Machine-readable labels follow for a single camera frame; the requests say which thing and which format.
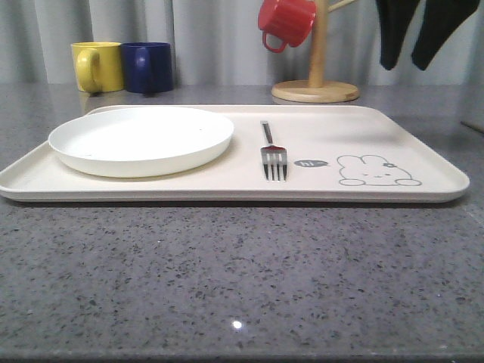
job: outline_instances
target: wooden mug stand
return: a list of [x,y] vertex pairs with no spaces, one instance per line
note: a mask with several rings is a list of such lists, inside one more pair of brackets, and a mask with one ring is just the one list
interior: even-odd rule
[[271,92],[274,97],[316,104],[351,101],[359,97],[356,86],[324,79],[328,15],[331,11],[354,1],[342,0],[330,6],[330,0],[315,0],[317,12],[312,28],[309,79],[274,85]]

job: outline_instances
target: rabbit illustration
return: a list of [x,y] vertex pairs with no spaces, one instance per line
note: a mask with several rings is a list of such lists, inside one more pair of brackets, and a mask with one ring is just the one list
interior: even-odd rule
[[422,183],[412,178],[404,169],[389,163],[377,155],[343,155],[338,157],[341,165],[342,185],[406,185],[418,186]]

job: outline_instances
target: gray curtain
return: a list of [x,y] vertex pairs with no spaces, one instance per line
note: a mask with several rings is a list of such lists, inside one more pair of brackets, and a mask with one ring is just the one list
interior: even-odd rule
[[[70,43],[170,42],[182,85],[270,85],[308,76],[309,43],[273,54],[262,46],[262,0],[0,0],[0,82],[74,83]],[[374,0],[330,14],[326,79],[359,85],[484,82],[482,6],[425,71],[411,62],[424,1],[399,63],[385,70]]]

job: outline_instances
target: fork tines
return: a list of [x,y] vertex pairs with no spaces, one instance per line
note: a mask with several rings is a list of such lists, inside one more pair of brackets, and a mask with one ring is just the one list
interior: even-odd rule
[[269,145],[261,149],[265,178],[273,182],[285,182],[287,176],[287,152],[283,147]]

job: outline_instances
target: gray speckled countertop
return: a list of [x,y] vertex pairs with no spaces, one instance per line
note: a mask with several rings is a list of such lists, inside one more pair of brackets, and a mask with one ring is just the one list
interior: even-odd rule
[[[437,205],[0,199],[0,359],[484,361],[484,87],[367,87],[470,176]],[[0,169],[111,104],[273,104],[270,87],[97,97],[0,85]]]

